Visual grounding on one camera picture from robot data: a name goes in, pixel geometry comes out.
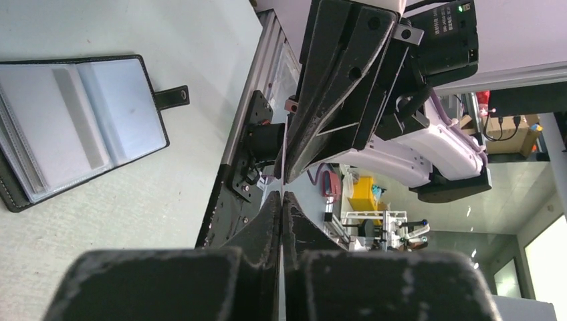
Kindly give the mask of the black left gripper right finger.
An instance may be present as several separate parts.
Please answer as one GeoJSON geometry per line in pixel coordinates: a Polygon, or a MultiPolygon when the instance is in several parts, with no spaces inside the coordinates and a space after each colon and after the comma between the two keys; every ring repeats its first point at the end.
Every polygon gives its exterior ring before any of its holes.
{"type": "Polygon", "coordinates": [[[288,320],[499,320],[483,276],[459,253],[348,251],[283,196],[288,320]]]}

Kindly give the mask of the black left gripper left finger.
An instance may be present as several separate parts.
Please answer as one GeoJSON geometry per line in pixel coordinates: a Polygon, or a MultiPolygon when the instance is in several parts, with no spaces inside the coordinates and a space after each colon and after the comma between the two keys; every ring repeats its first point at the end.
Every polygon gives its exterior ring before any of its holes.
{"type": "Polygon", "coordinates": [[[45,320],[277,320],[281,195],[218,248],[96,250],[67,270],[45,320]]]}

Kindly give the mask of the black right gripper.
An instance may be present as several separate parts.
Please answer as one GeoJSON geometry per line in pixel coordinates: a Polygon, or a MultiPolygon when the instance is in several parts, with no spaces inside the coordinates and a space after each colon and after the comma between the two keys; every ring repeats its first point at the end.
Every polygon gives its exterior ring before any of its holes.
{"type": "MultiPolygon", "coordinates": [[[[283,179],[309,167],[330,136],[323,129],[368,74],[396,25],[396,13],[349,1],[317,1],[302,63],[298,111],[288,130],[283,179]]],[[[425,102],[437,86],[474,75],[479,40],[474,1],[436,1],[436,7],[404,18],[383,65],[354,140],[392,140],[429,127],[425,102]]]]}

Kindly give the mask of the black leather card holder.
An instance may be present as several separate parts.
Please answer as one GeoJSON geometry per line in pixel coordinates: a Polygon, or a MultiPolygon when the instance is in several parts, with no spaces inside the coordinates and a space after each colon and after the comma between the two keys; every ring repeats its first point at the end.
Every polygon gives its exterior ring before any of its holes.
{"type": "Polygon", "coordinates": [[[2,202],[18,213],[166,148],[161,113],[189,102],[138,54],[2,62],[2,202]]]}

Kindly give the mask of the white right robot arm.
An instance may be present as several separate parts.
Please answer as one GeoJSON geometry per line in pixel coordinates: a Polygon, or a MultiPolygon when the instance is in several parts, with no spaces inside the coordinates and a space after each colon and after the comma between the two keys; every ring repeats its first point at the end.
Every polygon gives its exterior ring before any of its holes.
{"type": "Polygon", "coordinates": [[[490,189],[484,147],[447,117],[435,88],[478,65],[473,1],[313,1],[300,61],[297,114],[276,176],[349,155],[404,183],[428,203],[490,189]]]}

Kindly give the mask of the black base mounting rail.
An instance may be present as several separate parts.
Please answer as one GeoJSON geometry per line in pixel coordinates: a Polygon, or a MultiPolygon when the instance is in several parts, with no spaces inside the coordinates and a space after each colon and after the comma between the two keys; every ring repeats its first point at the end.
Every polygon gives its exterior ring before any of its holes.
{"type": "Polygon", "coordinates": [[[273,108],[259,90],[251,93],[233,158],[219,167],[205,210],[196,248],[219,247],[258,213],[263,190],[261,171],[275,164],[285,124],[273,123],[273,108]]]}

